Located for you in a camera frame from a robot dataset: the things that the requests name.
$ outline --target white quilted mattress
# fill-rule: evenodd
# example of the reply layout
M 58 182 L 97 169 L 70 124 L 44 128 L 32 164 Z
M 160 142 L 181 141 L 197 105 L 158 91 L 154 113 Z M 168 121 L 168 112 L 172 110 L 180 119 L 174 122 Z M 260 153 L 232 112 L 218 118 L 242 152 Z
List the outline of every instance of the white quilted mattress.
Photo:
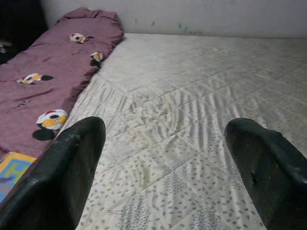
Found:
M 264 230 L 223 129 L 248 117 L 306 155 L 306 40 L 126 34 L 64 128 L 106 144 L 78 230 Z

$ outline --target mattress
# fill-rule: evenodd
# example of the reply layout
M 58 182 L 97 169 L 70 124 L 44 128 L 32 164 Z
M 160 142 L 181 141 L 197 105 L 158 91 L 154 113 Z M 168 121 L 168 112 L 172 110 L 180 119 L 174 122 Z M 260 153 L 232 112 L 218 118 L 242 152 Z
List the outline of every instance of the mattress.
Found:
M 106 144 L 78 230 L 265 230 L 226 147 L 251 118 L 307 157 L 306 40 L 126 34 L 63 129 Z

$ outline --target bedding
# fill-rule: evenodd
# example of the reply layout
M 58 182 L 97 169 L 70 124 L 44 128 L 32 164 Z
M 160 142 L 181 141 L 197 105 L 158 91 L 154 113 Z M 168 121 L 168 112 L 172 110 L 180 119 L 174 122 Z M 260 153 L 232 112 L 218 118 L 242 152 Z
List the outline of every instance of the bedding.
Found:
M 1 65 L 0 159 L 10 151 L 38 157 L 122 37 L 115 13 L 79 8 Z
M 63 129 L 106 144 L 78 230 L 264 230 L 224 142 L 247 117 L 306 155 L 306 40 L 126 34 Z

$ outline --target purple blanket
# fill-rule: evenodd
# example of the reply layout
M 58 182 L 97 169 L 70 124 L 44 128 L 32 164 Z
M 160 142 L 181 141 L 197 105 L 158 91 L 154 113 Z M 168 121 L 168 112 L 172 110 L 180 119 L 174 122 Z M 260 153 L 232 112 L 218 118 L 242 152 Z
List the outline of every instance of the purple blanket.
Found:
M 0 159 L 42 153 L 123 34 L 115 13 L 79 8 L 0 66 Z

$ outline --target wall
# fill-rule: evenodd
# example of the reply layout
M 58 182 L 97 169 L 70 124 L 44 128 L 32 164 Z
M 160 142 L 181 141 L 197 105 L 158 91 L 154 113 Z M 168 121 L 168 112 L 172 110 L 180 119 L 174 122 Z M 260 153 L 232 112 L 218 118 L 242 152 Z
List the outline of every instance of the wall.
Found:
M 126 32 L 307 37 L 307 0 L 41 0 L 47 23 L 84 6 L 118 13 Z

